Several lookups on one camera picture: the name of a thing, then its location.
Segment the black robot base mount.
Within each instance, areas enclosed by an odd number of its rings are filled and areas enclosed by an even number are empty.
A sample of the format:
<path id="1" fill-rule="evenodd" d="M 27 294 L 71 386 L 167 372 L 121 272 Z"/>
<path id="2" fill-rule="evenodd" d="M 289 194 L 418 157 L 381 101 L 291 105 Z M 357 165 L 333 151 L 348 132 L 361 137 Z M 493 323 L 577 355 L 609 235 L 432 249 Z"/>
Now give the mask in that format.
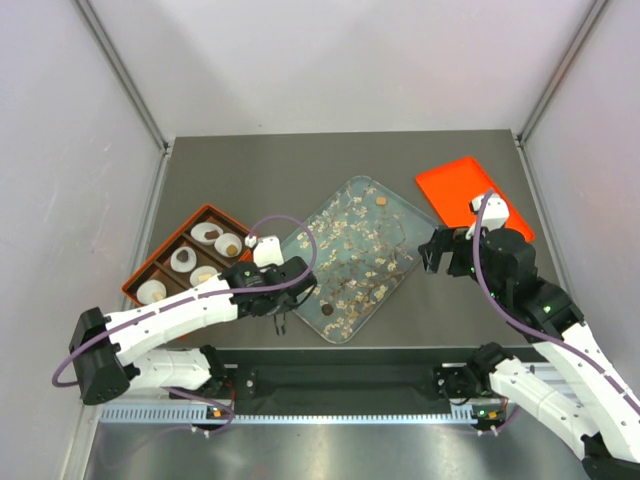
<path id="1" fill-rule="evenodd" d="M 472 348 L 222 350 L 203 386 L 187 393 L 235 397 L 239 411 L 420 410 L 495 398 L 487 370 L 505 358 L 495 345 Z"/>

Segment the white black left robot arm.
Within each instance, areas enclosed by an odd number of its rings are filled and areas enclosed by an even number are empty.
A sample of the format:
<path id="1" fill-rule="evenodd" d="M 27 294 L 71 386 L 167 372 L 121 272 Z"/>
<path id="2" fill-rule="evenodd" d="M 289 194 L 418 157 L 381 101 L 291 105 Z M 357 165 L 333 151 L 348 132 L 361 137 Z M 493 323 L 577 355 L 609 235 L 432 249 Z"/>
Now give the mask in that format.
<path id="1" fill-rule="evenodd" d="M 164 387 L 216 396 L 226 387 L 227 374 L 213 350 L 170 352 L 164 344 L 211 325 L 294 310 L 316 285 L 299 256 L 266 267 L 238 262 L 156 303 L 109 314 L 89 309 L 69 344 L 80 398 L 99 405 L 129 389 Z"/>

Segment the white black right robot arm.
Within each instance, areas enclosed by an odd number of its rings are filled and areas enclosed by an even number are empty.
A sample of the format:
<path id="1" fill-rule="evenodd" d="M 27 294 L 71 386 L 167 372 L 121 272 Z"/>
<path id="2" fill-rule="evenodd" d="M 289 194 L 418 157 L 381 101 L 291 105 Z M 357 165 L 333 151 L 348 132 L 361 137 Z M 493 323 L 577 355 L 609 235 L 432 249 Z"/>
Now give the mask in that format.
<path id="1" fill-rule="evenodd" d="M 539 380 L 495 342 L 468 358 L 456 393 L 512 401 L 557 435 L 591 479 L 638 478 L 639 400 L 605 358 L 570 295 L 539 276 L 535 248 L 524 236 L 502 227 L 484 229 L 475 239 L 466 227 L 439 227 L 418 252 L 428 273 L 451 254 L 448 275 L 473 279 L 575 397 Z"/>

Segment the dark oval chocolate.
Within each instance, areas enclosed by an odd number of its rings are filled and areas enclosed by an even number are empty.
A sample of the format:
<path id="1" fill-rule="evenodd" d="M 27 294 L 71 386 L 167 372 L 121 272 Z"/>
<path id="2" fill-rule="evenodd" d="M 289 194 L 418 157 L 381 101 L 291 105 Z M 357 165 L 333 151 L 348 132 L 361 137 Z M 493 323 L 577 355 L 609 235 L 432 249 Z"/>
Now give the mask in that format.
<path id="1" fill-rule="evenodd" d="M 183 250 L 176 255 L 176 258 L 180 262 L 186 262 L 189 259 L 189 253 L 186 250 Z"/>

